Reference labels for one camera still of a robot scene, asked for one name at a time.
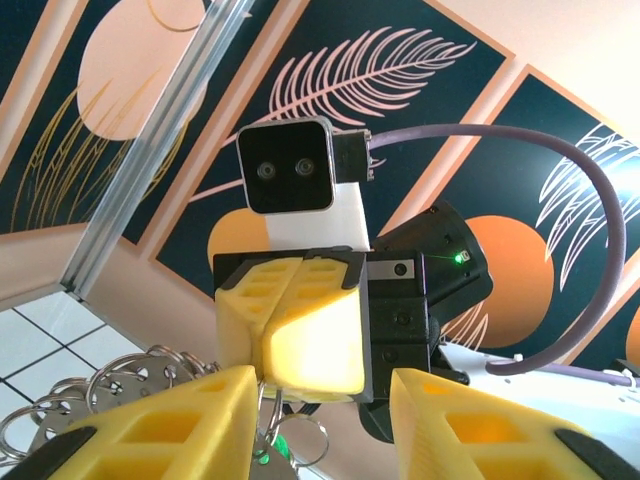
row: metal frame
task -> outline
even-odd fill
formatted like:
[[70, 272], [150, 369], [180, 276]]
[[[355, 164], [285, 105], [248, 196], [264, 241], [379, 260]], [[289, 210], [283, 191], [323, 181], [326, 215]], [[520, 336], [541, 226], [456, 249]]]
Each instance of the metal frame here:
[[61, 279], [71, 293], [84, 298], [91, 289], [253, 3], [220, 0], [207, 9], [71, 256]]

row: peach circle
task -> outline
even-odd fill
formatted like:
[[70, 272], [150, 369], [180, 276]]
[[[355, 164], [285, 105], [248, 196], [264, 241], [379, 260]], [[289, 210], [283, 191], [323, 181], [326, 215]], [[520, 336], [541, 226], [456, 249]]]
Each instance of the peach circle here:
[[[205, 14], [202, 0], [153, 0], [153, 8], [176, 28], [197, 25]], [[109, 140], [135, 138], [193, 35], [167, 30], [146, 0], [118, 2], [100, 21], [82, 56], [76, 100], [85, 126]], [[200, 109], [204, 93], [184, 123]]]
[[631, 327], [629, 327], [627, 335], [627, 360], [635, 365], [640, 365], [640, 307], [631, 320]]

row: screw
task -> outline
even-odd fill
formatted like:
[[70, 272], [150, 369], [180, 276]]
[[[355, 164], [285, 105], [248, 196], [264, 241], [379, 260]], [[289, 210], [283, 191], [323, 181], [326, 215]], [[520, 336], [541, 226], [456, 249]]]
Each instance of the screw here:
[[407, 266], [404, 263], [396, 263], [396, 266], [393, 267], [393, 271], [399, 277], [402, 277], [405, 273], [407, 273]]
[[396, 323], [398, 325], [409, 325], [411, 322], [411, 316], [407, 313], [400, 312], [396, 314]]
[[387, 363], [393, 363], [398, 359], [398, 352], [391, 348], [388, 348], [384, 352], [382, 352], [382, 358]]

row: black connector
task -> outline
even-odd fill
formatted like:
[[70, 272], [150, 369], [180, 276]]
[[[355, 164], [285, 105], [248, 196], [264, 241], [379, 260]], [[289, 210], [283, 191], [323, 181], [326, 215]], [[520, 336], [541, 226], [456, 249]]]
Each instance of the black connector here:
[[368, 130], [337, 132], [332, 136], [336, 183], [361, 183], [373, 180], [369, 156]]

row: orange circle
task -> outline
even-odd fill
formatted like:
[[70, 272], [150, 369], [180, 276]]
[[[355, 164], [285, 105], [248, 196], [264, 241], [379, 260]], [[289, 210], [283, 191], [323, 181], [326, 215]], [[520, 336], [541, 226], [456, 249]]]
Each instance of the orange circle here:
[[213, 269], [216, 253], [262, 252], [269, 250], [267, 220], [248, 208], [234, 210], [218, 220], [209, 235], [207, 257]]
[[448, 337], [465, 343], [478, 331], [478, 322], [488, 318], [482, 347], [513, 345], [531, 335], [551, 304], [554, 271], [545, 260], [546, 243], [533, 228], [513, 218], [488, 215], [467, 220], [478, 239], [493, 278], [493, 291], [478, 311], [473, 309], [445, 325]]
[[629, 335], [627, 335], [627, 360], [640, 365], [640, 307], [631, 320]]

